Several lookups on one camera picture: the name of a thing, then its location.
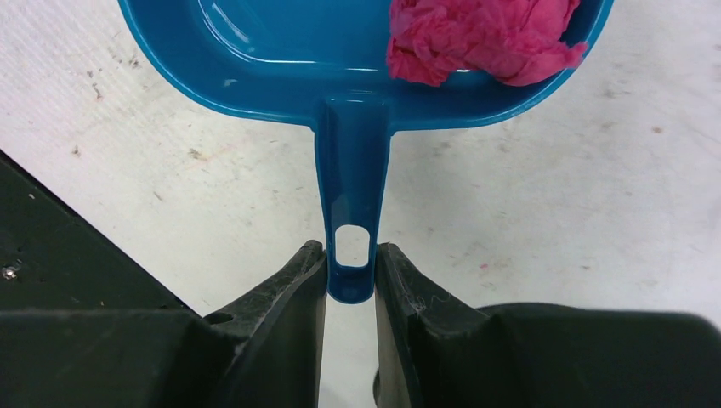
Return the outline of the blue plastic dustpan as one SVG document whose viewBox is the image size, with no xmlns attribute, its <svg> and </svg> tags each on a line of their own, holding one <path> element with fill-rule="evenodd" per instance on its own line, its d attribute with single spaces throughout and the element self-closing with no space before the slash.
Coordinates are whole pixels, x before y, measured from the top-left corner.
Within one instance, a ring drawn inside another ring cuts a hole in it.
<svg viewBox="0 0 721 408">
<path fill-rule="evenodd" d="M 570 76 L 523 88 L 460 71 L 432 88 L 389 76 L 386 1 L 122 1 L 150 63 L 214 111 L 311 128 L 328 293 L 363 303 L 398 131 L 477 128 L 541 103 Z"/>
</svg>

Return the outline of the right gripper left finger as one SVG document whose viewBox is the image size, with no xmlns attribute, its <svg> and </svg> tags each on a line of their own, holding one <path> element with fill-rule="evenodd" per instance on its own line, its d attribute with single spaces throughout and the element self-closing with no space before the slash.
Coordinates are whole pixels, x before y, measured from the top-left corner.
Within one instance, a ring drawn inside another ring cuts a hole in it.
<svg viewBox="0 0 721 408">
<path fill-rule="evenodd" d="M 210 407 L 316 407 L 326 317 L 326 253 L 307 241 L 275 274 L 205 316 L 235 342 Z"/>
</svg>

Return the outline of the small pink scrap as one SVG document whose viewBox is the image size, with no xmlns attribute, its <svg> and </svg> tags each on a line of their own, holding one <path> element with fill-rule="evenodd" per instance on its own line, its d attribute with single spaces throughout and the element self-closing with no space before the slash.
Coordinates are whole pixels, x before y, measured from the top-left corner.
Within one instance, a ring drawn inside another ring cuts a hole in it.
<svg viewBox="0 0 721 408">
<path fill-rule="evenodd" d="M 483 71 L 523 87 L 577 68 L 586 42 L 561 37 L 578 1 L 393 1 L 386 53 L 394 79 L 439 87 L 453 72 Z"/>
</svg>

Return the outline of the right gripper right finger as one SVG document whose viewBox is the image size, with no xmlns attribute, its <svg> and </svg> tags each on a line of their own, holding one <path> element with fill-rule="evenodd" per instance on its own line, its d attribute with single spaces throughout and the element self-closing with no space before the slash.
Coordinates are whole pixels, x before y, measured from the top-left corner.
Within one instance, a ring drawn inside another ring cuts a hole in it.
<svg viewBox="0 0 721 408">
<path fill-rule="evenodd" d="M 431 281 L 392 243 L 376 258 L 379 407 L 505 407 L 508 339 L 499 315 Z"/>
</svg>

